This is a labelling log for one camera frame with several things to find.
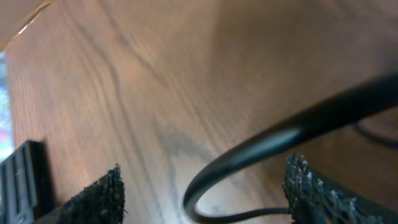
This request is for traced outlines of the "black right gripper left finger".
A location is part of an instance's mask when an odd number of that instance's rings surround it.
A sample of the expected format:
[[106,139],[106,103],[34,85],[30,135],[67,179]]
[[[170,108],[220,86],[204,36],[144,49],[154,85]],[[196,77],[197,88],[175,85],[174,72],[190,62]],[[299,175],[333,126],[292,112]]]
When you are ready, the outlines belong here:
[[87,186],[35,224],[122,224],[125,214],[125,184],[121,166]]

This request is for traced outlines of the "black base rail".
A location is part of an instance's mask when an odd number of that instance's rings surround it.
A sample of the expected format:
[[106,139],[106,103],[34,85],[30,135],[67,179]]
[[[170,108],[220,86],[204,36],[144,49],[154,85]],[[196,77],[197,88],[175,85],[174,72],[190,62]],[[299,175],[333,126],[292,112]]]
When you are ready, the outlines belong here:
[[35,176],[37,141],[26,141],[1,162],[1,224],[35,223],[42,216]]

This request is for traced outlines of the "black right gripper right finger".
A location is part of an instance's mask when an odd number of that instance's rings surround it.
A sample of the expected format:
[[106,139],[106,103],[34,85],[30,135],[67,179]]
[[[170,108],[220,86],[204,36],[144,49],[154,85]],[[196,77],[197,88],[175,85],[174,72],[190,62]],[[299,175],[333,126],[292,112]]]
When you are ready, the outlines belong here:
[[397,224],[397,212],[311,170],[297,154],[287,159],[283,190],[294,223]]

